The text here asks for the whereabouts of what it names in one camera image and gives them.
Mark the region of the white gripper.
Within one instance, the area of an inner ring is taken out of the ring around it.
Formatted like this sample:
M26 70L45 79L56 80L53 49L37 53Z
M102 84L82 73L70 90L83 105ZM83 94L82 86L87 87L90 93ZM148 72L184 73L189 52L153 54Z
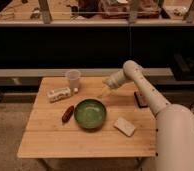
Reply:
M111 89L117 89L121 87L123 84L128 83L129 79L126 77L122 70L111 74L108 78L106 78L103 83L108 87L104 87L102 89L99 98L102 99L108 96L111 93Z

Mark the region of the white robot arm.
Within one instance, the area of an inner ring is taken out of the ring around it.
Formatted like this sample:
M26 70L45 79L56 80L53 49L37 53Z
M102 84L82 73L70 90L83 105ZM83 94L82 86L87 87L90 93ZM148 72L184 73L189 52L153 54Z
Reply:
M170 103L143 75L133 60L103 83L117 89L133 81L156 118L156 171L194 171L194 114L187 107Z

